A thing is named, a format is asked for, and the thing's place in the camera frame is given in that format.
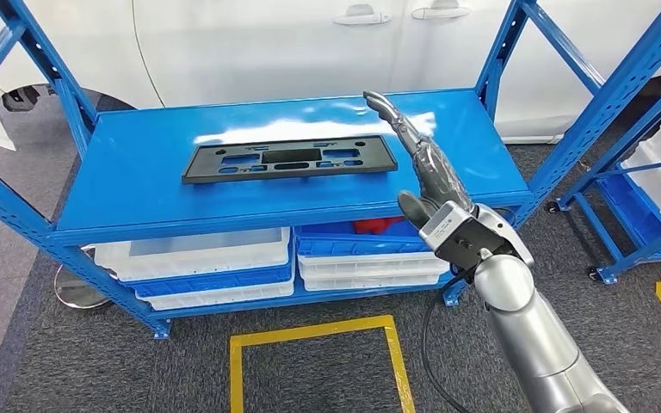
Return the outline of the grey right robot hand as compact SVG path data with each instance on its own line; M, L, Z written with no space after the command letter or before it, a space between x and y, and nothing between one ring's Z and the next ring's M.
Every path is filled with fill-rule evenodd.
M403 215L421 229L446 202L453 201L475 216L478 208L439 145L420 133L386 96L371 90L365 90L362 95L368 107L391 126L411 157L420 195L406 190L398 194Z

